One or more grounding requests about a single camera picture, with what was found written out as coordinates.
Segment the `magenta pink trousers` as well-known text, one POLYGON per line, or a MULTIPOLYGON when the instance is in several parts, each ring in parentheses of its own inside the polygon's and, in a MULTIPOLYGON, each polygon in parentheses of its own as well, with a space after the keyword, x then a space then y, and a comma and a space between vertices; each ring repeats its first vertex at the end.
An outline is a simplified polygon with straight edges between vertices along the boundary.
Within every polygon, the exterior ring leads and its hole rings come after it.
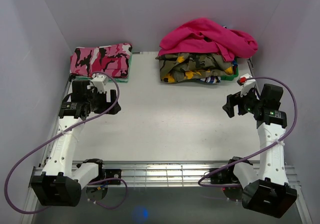
POLYGON ((191 20, 167 34, 160 42, 159 56, 173 53, 216 53, 225 62, 250 58, 257 41, 241 30, 225 28, 208 18, 191 20))

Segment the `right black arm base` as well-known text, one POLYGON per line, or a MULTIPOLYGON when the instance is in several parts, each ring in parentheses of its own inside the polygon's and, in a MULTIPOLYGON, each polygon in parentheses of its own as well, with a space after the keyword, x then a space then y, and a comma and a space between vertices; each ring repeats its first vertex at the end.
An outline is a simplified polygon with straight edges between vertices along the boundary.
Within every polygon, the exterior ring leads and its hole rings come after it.
MULTIPOLYGON (((240 182, 238 178, 229 170, 225 169, 221 172, 218 172, 210 177, 210 183, 216 185, 222 184, 237 184, 239 185, 240 182)), ((230 200, 234 202, 241 202, 242 201, 242 188, 237 187, 223 187, 222 191, 224 195, 230 200)))

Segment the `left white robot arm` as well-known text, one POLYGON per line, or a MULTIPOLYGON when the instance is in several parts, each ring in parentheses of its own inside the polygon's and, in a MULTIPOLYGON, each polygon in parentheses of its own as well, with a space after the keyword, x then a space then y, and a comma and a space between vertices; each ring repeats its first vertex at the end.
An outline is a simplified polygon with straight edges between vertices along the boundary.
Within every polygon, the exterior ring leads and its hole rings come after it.
POLYGON ((41 174, 33 176, 30 183, 41 205, 75 207, 87 184, 100 184, 106 179, 101 159, 86 159, 75 171, 72 166, 76 145, 90 113, 115 115, 121 110, 117 92, 107 91, 108 80, 100 74, 71 83, 71 93, 62 100, 58 113, 58 138, 41 174))

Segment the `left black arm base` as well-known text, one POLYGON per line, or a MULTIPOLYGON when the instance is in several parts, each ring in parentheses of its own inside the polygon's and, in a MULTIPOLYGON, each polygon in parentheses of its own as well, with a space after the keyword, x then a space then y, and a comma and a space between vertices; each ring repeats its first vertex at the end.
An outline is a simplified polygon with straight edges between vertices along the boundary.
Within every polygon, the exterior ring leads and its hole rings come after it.
MULTIPOLYGON (((122 170, 121 169, 102 169, 102 175, 97 177, 91 182, 97 182, 104 179, 112 179, 112 178, 121 178, 122 177, 122 170)), ((112 185, 120 185, 121 181, 119 180, 108 180, 103 181, 101 183, 94 184, 93 186, 87 186, 85 188, 85 192, 87 198, 93 201, 101 201, 104 199, 108 193, 108 187, 112 185)))

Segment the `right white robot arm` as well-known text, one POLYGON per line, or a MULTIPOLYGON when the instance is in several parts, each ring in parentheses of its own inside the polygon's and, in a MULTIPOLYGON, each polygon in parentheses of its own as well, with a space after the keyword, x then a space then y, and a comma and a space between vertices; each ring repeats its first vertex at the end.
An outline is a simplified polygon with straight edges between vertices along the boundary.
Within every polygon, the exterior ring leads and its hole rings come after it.
POLYGON ((242 187, 242 206, 245 209, 281 218, 297 199, 297 191, 289 186, 285 171, 284 142, 287 115, 279 110, 283 88, 265 84, 260 97, 254 85, 230 94, 222 107, 230 118, 252 113, 259 136, 260 165, 256 172, 249 161, 241 161, 226 169, 226 178, 242 187))

